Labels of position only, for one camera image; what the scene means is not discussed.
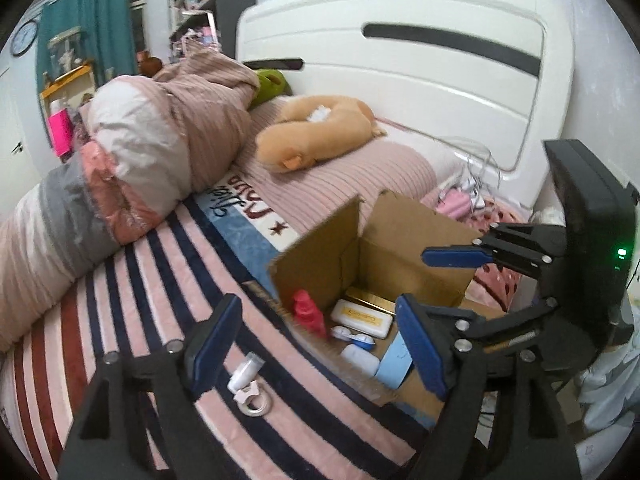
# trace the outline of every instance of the wall clock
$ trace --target wall clock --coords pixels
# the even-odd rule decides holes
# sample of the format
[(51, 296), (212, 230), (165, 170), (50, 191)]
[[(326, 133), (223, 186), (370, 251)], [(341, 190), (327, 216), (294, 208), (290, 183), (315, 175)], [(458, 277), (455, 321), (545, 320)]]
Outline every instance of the wall clock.
[(38, 22), (29, 20), (24, 23), (15, 33), (11, 40), (11, 54), (14, 57), (20, 57), (27, 52), (31, 45), (38, 37)]

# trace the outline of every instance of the white wall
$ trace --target white wall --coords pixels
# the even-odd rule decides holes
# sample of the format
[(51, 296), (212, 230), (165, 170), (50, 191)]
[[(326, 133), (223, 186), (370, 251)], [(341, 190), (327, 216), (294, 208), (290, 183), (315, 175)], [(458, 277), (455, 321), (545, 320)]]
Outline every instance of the white wall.
[[(34, 6), (43, 0), (34, 0)], [(146, 40), (152, 56), (164, 62), (169, 57), (169, 7), (168, 0), (146, 0), (145, 25)], [(12, 79), (14, 80), (14, 99), (18, 107), (18, 116), (24, 129), (24, 142), (31, 155), (33, 165), (40, 176), (44, 177), (57, 167), (60, 161), (53, 154), (47, 140), (47, 131), (40, 115), (37, 75), (36, 51), (34, 44), (23, 56), (14, 58), (9, 54), (10, 40), (4, 46), (0, 57), (9, 59)]]
[[(640, 54), (605, 0), (556, 1), (575, 40), (574, 84), (562, 136), (580, 139), (620, 180), (640, 186)], [(554, 199), (547, 186), (539, 204)]]

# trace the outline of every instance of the green plush toy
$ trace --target green plush toy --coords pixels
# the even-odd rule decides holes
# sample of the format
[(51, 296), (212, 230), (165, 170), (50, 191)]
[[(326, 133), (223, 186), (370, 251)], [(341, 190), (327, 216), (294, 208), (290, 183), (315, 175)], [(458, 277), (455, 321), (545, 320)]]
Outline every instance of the green plush toy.
[(260, 89), (255, 95), (254, 100), (251, 101), (250, 108), (261, 105), (263, 102), (287, 92), (289, 85), (280, 70), (274, 70), (273, 68), (260, 68), (254, 72), (260, 81)]

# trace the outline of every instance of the white headboard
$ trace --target white headboard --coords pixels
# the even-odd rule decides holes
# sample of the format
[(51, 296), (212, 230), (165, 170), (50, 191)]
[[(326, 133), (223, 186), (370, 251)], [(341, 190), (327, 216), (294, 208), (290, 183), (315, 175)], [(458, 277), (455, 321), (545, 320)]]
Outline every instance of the white headboard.
[(532, 206), (560, 136), (574, 62), (548, 0), (269, 0), (238, 26), (238, 60), (284, 69), (294, 94), (345, 94), (454, 147), (484, 179)]

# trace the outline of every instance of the curtain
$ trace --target curtain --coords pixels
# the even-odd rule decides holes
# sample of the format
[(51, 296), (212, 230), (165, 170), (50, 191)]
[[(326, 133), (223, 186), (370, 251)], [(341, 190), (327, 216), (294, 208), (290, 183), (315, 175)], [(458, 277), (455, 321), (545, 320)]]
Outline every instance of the curtain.
[(131, 29), (129, 0), (56, 0), (45, 4), (38, 30), (36, 78), (38, 91), (44, 89), (44, 72), (52, 72), (49, 40), (73, 27), (82, 27), (81, 47), (94, 60), (98, 86), (113, 76), (137, 74), (136, 52)]

